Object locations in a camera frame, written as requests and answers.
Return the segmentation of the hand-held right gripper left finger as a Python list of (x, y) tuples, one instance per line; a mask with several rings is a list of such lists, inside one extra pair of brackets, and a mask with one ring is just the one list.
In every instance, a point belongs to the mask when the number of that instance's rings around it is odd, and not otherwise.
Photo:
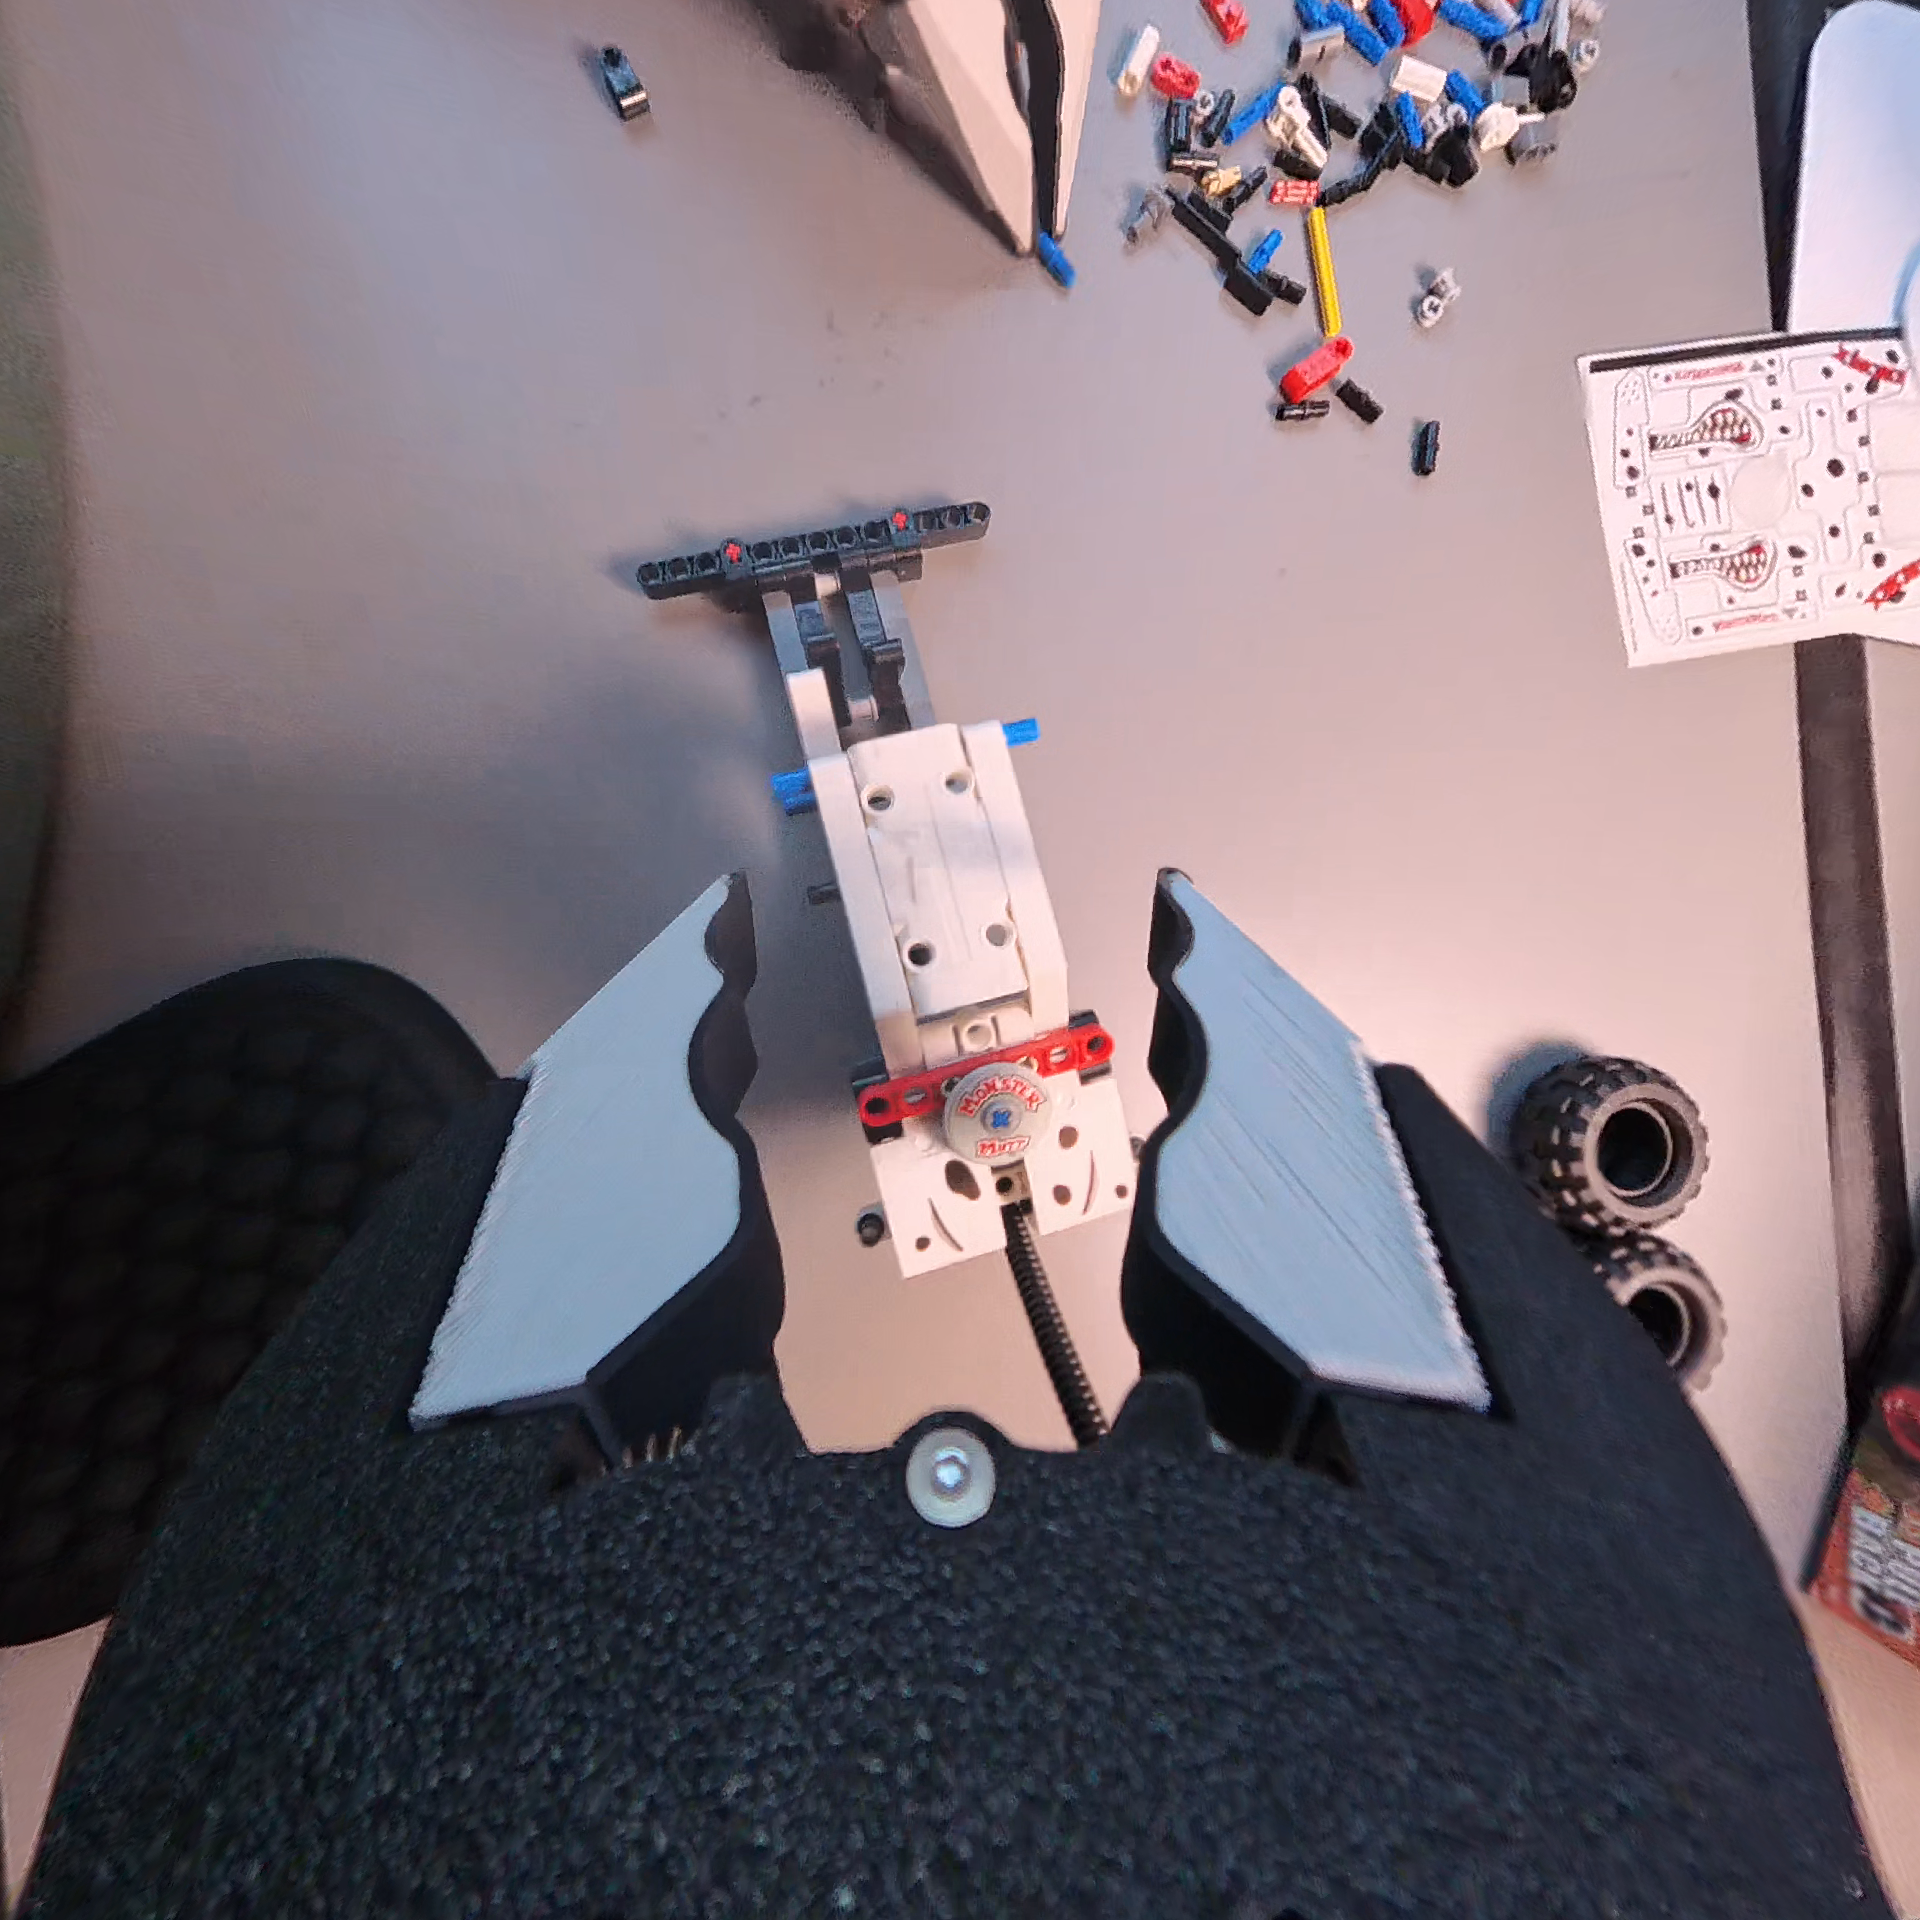
[(775, 1377), (782, 1255), (738, 1118), (754, 982), (750, 886), (721, 877), (520, 1069), (413, 1424), (696, 1424), (716, 1381)]

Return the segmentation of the black rubber toy tyre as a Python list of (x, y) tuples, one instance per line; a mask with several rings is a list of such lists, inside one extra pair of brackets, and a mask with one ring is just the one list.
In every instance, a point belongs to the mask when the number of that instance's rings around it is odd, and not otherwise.
[(1726, 1313), (1708, 1273), (1664, 1237), (1574, 1237), (1600, 1282), (1687, 1393), (1708, 1387), (1723, 1354)]
[(1709, 1136), (1669, 1075), (1620, 1056), (1577, 1056), (1522, 1093), (1507, 1155), (1546, 1214), (1577, 1237), (1640, 1237), (1701, 1191)]

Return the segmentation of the pile of small brick parts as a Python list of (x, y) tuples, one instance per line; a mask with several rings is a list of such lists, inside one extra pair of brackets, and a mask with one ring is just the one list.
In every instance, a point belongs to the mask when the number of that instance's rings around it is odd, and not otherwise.
[(1209, 84), (1145, 21), (1114, 86), (1119, 107), (1147, 110), (1154, 175), (1119, 241), (1138, 250), (1182, 232), (1244, 316), (1312, 319), (1313, 341), (1273, 378), (1277, 425), (1333, 408), (1373, 425), (1382, 403), (1352, 372), (1331, 214), (1394, 175), (1457, 195), (1498, 164), (1551, 157), (1603, 15), (1569, 2), (1298, 2), (1277, 72), (1248, 90)]

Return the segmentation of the white book stand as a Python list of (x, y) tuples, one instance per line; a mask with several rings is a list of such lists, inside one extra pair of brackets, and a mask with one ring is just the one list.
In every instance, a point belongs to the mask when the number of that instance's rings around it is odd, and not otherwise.
[(1918, 10), (1859, 2), (1806, 64), (1787, 331), (1892, 326), (1916, 345)]

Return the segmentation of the white printed sticker sheet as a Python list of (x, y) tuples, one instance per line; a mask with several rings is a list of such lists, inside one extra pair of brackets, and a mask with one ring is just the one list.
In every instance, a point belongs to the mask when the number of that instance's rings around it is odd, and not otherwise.
[(1918, 647), (1918, 377), (1894, 326), (1580, 357), (1632, 666)]

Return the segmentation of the brick set cardboard box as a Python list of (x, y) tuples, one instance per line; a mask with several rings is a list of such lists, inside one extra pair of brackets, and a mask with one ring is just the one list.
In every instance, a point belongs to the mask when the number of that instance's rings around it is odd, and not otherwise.
[(1811, 1587), (1818, 1602), (1918, 1667), (1916, 1364), (1878, 1389), (1842, 1478)]

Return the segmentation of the grey desk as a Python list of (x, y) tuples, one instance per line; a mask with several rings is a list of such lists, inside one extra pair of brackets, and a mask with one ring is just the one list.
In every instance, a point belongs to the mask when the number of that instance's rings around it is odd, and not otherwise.
[(1312, 319), (1249, 321), (1182, 232), (1128, 253), (1152, 129), (1110, 80), (1063, 293), (738, 7), (6, 4), (3, 34), (71, 543), (21, 1066), (323, 950), (509, 1071), (746, 872), (804, 1437), (961, 1406), (1063, 1446), (1002, 1263), (904, 1282), (854, 1240), (870, 1033), (804, 898), (817, 831), (768, 793), (771, 650), (632, 581), (983, 500), (909, 620), (939, 714), (1042, 726), (1020, 785), (1133, 1128), (1162, 866), (1477, 1133), (1550, 1045), (1664, 1069), (1711, 1143), (1673, 1233), (1729, 1321), (1699, 1417), (1800, 1571), (1842, 1339), (1793, 660), (1626, 666), (1574, 369), (1769, 321), (1742, 4), (1608, 4), (1555, 157), (1349, 206), (1383, 415), (1298, 434), (1268, 396)]

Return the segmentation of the white spotted brick truck model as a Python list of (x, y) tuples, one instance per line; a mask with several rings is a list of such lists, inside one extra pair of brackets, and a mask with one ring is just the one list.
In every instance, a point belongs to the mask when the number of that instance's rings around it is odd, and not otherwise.
[(764, 539), (636, 566), (651, 603), (708, 599), (764, 619), (799, 766), (771, 780), (811, 816), (876, 1034), (852, 1072), (888, 1240), (924, 1278), (1003, 1255), (1072, 1441), (1108, 1432), (1051, 1294), (1040, 1238), (1123, 1214), (1138, 1153), (1116, 1045), (1072, 1006), (1070, 974), (1013, 750), (1034, 722), (935, 718), (901, 591), (931, 552), (983, 540), (980, 500)]

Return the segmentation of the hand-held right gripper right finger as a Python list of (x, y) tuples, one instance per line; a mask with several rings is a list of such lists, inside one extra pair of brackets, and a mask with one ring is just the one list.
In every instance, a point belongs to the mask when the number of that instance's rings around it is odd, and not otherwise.
[(1408, 1158), (1356, 1034), (1177, 871), (1155, 880), (1145, 1138), (1119, 1265), (1140, 1371), (1217, 1446), (1315, 1460), (1333, 1398), (1490, 1415)]

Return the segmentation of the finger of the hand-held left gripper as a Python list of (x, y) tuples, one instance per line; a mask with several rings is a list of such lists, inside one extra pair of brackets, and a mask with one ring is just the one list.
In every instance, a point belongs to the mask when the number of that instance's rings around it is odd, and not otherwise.
[(884, 38), (907, 120), (1009, 250), (1031, 253), (1034, 141), (1009, 78), (1005, 4), (885, 4)]
[(1097, 58), (1100, 2), (1037, 2), (1037, 228), (1062, 239)]

